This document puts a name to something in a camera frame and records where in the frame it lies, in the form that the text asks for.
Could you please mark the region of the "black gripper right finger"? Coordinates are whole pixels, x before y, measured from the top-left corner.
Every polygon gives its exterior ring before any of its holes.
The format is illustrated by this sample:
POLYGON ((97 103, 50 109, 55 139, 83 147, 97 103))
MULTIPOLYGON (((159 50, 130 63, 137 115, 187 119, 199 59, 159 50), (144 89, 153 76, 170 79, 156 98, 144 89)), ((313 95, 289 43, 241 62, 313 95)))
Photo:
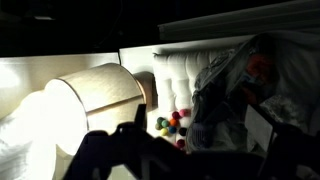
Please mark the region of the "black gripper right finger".
POLYGON ((269 148, 272 126, 250 105, 247 106, 245 115, 245 127, 247 129, 247 148, 252 151, 259 145, 263 151, 269 148))

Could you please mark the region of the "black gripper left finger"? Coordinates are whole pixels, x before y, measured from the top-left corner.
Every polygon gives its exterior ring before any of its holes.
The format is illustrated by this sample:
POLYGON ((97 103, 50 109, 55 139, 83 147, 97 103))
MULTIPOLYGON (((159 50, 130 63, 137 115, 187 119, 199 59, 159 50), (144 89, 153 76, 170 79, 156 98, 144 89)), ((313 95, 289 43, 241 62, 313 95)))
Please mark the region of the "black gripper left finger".
POLYGON ((137 127, 140 127, 142 129, 147 128, 147 116, 146 116, 146 105, 145 104, 138 105, 135 119, 134 119, 134 123, 137 127))

